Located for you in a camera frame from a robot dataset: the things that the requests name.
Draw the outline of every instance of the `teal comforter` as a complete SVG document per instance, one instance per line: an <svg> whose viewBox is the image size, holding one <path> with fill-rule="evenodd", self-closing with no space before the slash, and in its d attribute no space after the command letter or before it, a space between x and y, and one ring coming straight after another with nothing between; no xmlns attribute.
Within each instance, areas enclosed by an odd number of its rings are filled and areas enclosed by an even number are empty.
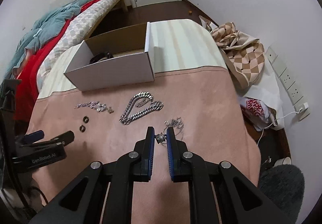
<svg viewBox="0 0 322 224"><path fill-rule="evenodd" d="M13 77L12 70L20 67L20 64L25 58L26 50L32 51L35 54L49 40L56 37L65 25L66 20L77 16L81 11L82 5L89 1L92 0L75 0L63 7L46 13L38 19L32 29L20 40L4 79Z"/></svg>

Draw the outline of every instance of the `black ring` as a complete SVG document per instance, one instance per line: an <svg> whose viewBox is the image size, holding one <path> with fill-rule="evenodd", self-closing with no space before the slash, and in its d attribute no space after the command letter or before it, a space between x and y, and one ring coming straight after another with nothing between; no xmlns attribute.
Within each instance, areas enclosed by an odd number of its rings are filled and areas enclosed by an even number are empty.
<svg viewBox="0 0 322 224"><path fill-rule="evenodd" d="M81 125L80 127L79 127L79 130L81 131L81 132L84 132L85 131L85 126L83 126L83 125Z"/></svg>
<svg viewBox="0 0 322 224"><path fill-rule="evenodd" d="M83 118L83 121L84 121L85 123L88 123L88 122L90 121L90 119L89 119L89 117L88 117L88 116L85 116L85 117Z"/></svg>

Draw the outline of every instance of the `wall outlet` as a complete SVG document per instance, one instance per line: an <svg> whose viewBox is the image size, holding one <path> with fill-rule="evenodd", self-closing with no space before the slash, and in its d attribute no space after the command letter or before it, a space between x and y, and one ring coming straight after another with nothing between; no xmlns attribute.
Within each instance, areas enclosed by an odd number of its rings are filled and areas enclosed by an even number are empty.
<svg viewBox="0 0 322 224"><path fill-rule="evenodd" d="M306 101L306 99L305 99L305 97L302 97L298 102L296 102L296 104L294 105L294 108L295 108L295 110L298 112L299 110L300 110L300 106L302 105L302 104L304 104L305 102L307 102ZM307 110L305 110L305 111L303 111L303 112L300 112L299 114L298 114L298 116L299 116L299 120L302 120L302 119L304 119L305 117L307 117L309 114L310 114L310 112L311 112L311 110L310 110L310 106L309 106L309 108L307 109Z"/></svg>
<svg viewBox="0 0 322 224"><path fill-rule="evenodd" d="M299 90L298 85L296 82L293 83L293 85L287 90L287 93L289 94L289 98L291 99L291 102L295 104L300 100L301 97L303 97L303 94Z"/></svg>
<svg viewBox="0 0 322 224"><path fill-rule="evenodd" d="M295 82L295 79L288 68L284 70L283 74L280 76L280 80L286 90L288 90L289 87Z"/></svg>
<svg viewBox="0 0 322 224"><path fill-rule="evenodd" d="M266 58L268 61L272 64L275 59L277 58L277 54L272 50L272 48L269 46L266 53L265 53Z"/></svg>
<svg viewBox="0 0 322 224"><path fill-rule="evenodd" d="M272 64L272 67L278 77L280 77L284 70L286 70L286 64L279 56L276 57L274 63Z"/></svg>

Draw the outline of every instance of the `cardboard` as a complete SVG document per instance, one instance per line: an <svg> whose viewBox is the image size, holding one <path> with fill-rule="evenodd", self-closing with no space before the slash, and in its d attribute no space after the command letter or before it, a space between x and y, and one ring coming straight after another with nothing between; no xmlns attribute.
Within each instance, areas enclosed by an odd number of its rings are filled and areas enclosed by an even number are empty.
<svg viewBox="0 0 322 224"><path fill-rule="evenodd" d="M114 58L88 65L93 56L106 51ZM84 40L64 75L80 91L154 81L154 44L150 23Z"/></svg>

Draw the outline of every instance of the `white cable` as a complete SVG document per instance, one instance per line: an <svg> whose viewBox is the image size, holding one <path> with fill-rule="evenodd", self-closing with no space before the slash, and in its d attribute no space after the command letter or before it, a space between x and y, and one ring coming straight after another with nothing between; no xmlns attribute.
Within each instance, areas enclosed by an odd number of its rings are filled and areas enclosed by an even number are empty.
<svg viewBox="0 0 322 224"><path fill-rule="evenodd" d="M289 113L289 114L287 114L287 115L285 115L284 117L281 117L281 118L285 118L285 117L287 117L288 115L291 115L292 113L296 113L296 114L299 114L300 112L302 111L302 108L300 108L300 110L299 111L293 111L293 112L291 112L291 113ZM260 136L260 139L263 137L263 134L264 134L264 130L265 129L267 129L267 128L269 128L271 125L273 125L274 124L274 122L275 121L277 121L278 119L281 119L281 118L277 118L277 119L275 119L269 126L267 126L267 127L265 127L265 128L263 128L263 132L262 132L262 135Z"/></svg>

